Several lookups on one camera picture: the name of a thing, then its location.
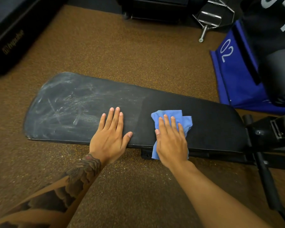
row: number 02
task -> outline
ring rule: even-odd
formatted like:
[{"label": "number 02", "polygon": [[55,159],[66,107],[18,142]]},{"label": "number 02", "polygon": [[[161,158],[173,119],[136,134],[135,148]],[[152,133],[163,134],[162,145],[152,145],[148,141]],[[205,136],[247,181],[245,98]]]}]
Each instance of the number 02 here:
[{"label": "number 02", "polygon": [[[221,53],[224,53],[224,52],[225,52],[225,50],[227,49],[227,47],[230,45],[230,42],[231,42],[230,39],[228,39],[227,41],[225,41],[224,45],[221,47]],[[224,57],[228,57],[228,56],[230,56],[230,55],[232,54],[232,52],[233,52],[233,46],[230,46],[228,49],[231,49],[231,52],[228,53],[228,54],[222,55],[222,60],[223,60],[223,62],[225,62],[225,58],[224,58]]]}]

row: gym floor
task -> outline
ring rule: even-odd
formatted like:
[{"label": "gym floor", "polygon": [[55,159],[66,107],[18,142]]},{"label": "gym floor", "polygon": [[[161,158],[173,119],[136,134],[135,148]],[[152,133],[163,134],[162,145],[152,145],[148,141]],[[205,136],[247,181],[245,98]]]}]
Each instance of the gym floor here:
[{"label": "gym floor", "polygon": [[[88,152],[84,145],[29,141],[22,132],[31,100],[55,74],[69,71],[219,100],[209,50],[217,49],[224,33],[208,32],[199,43],[201,30],[194,25],[125,21],[120,12],[114,0],[69,0],[20,63],[0,77],[0,215]],[[285,227],[267,206],[256,167],[190,161],[270,225]],[[271,171],[285,205],[285,171]],[[128,149],[103,170],[69,227],[202,225],[171,173]]]}]

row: hand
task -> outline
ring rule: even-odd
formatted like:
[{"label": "hand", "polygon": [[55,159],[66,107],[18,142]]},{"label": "hand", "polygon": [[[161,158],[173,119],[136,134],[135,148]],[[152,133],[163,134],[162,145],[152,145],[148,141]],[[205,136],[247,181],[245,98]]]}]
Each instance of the hand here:
[{"label": "hand", "polygon": [[164,115],[164,120],[159,118],[159,130],[155,130],[156,151],[163,165],[171,170],[187,161],[188,147],[184,129],[179,123],[177,130],[175,117],[171,117],[171,126],[167,115]]},{"label": "hand", "polygon": [[90,154],[101,161],[110,164],[125,152],[125,148],[133,133],[128,132],[122,138],[123,113],[120,108],[111,108],[105,122],[106,114],[102,114],[99,127],[90,142]]}]

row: microfiber cloth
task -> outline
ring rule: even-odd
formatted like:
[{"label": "microfiber cloth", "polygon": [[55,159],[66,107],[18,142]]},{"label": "microfiber cloth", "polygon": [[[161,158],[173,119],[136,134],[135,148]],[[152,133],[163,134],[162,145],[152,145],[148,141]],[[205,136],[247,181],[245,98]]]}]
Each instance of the microfiber cloth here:
[{"label": "microfiber cloth", "polygon": [[[192,127],[192,117],[191,116],[183,116],[183,112],[181,110],[158,110],[158,111],[152,113],[151,117],[155,123],[155,129],[158,129],[159,118],[160,117],[163,118],[163,116],[165,114],[168,115],[170,124],[171,124],[171,117],[172,116],[175,117],[177,130],[178,130],[178,124],[180,123],[183,126],[185,136],[187,137],[188,131]],[[160,158],[158,157],[158,154],[156,152],[156,146],[157,146],[157,141],[155,142],[155,144],[153,146],[152,158],[159,160]]]}]

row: forearm tattoo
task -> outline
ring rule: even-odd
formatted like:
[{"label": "forearm tattoo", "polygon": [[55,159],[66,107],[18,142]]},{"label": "forearm tattoo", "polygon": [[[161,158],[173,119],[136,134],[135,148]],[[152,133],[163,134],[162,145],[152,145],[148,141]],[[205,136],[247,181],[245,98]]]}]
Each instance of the forearm tattoo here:
[{"label": "forearm tattoo", "polygon": [[45,228],[61,217],[101,171],[101,162],[91,154],[25,199],[0,218],[0,227]]}]

